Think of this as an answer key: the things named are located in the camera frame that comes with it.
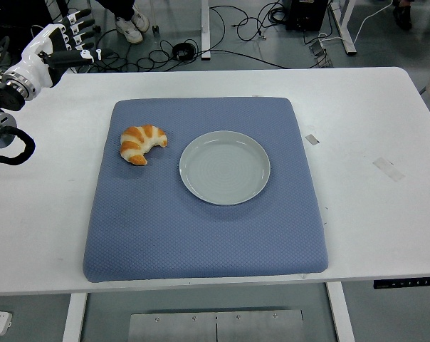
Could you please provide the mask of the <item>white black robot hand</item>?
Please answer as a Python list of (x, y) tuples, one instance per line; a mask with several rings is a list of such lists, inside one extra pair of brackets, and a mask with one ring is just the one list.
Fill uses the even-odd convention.
[(111, 56), (112, 50), (88, 41), (94, 36), (95, 23), (90, 14), (90, 9), (76, 11), (43, 28), (22, 51), (21, 60), (5, 72), (2, 82), (30, 100), (43, 88), (55, 86), (67, 69)]

